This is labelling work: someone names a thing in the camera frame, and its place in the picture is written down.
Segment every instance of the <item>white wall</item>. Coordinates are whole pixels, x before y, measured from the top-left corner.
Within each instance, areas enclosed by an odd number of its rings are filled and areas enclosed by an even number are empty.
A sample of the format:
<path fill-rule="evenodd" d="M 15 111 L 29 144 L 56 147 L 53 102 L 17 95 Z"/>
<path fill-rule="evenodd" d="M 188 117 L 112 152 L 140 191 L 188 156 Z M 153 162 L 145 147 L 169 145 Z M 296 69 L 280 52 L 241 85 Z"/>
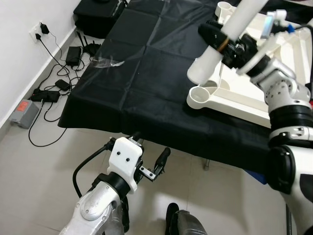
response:
<path fill-rule="evenodd" d="M 72 15 L 79 1 L 0 0 L 0 128 L 51 61 L 29 31 L 42 21 L 62 44 L 75 28 Z M 57 52 L 51 35 L 42 41 Z"/>

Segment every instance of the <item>baseboard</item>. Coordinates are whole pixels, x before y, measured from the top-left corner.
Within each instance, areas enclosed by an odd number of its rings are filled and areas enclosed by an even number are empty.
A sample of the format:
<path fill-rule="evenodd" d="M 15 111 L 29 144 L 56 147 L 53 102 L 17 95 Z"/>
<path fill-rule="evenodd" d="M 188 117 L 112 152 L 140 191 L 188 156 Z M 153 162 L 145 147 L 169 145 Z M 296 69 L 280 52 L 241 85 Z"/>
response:
<path fill-rule="evenodd" d="M 64 40 L 60 43 L 60 48 L 62 51 L 65 51 L 70 44 L 73 42 L 73 40 L 75 39 L 75 29 L 76 27 L 74 27 L 68 34 L 67 36 L 64 38 Z M 56 58 L 59 58 L 61 56 L 61 51 L 59 48 L 57 48 L 53 53 L 53 56 L 55 56 Z M 18 106 L 18 104 L 20 103 L 20 101 L 22 99 L 28 99 L 34 89 L 36 87 L 39 86 L 39 84 L 49 75 L 52 67 L 56 64 L 56 62 L 50 58 L 40 69 L 40 71 L 36 74 L 36 76 L 34 77 L 34 79 L 30 82 L 30 84 L 24 89 L 24 91 L 22 92 L 22 94 L 17 98 L 16 103 L 13 105 L 12 109 L 8 112 L 7 116 L 5 117 L 5 121 L 3 122 L 3 124 L 1 125 L 0 123 L 0 142 L 2 141 L 2 139 L 4 138 L 4 136 L 8 133 L 8 131 L 10 130 L 11 127 L 11 123 L 8 120 L 8 118 L 10 117 L 10 115 L 12 114 L 12 112 L 15 110 L 15 108 Z"/>

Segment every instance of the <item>black bag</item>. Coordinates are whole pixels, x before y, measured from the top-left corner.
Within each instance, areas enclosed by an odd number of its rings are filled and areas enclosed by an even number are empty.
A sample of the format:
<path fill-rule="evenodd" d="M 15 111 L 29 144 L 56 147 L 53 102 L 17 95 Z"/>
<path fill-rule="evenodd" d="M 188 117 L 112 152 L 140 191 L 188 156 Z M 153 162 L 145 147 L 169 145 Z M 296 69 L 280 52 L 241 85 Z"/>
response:
<path fill-rule="evenodd" d="M 82 0 L 74 10 L 75 25 L 86 35 L 105 38 L 126 5 L 126 0 Z"/>

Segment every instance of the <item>white tube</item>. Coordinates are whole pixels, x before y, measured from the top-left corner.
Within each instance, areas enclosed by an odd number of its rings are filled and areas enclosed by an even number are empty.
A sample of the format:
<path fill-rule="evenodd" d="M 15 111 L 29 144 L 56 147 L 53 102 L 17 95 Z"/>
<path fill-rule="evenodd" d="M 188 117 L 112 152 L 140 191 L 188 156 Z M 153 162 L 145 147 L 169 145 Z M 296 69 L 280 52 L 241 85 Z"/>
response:
<path fill-rule="evenodd" d="M 242 0 L 221 31 L 236 41 L 268 0 Z M 188 69 L 187 77 L 195 84 L 204 84 L 223 56 L 211 46 Z"/>

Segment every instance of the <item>black cloth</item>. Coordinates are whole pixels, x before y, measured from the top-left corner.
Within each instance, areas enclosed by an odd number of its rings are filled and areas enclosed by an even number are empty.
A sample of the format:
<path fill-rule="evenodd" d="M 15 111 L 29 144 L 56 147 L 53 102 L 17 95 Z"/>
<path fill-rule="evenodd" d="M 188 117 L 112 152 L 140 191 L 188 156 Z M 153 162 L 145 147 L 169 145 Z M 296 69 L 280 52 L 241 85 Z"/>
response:
<path fill-rule="evenodd" d="M 59 126 L 140 132 L 145 140 L 263 173 L 269 129 L 186 103 L 194 86 L 187 70 L 207 47 L 198 26 L 214 17 L 217 2 L 131 0 L 95 57 L 124 64 L 100 68 L 93 61 L 68 97 Z"/>

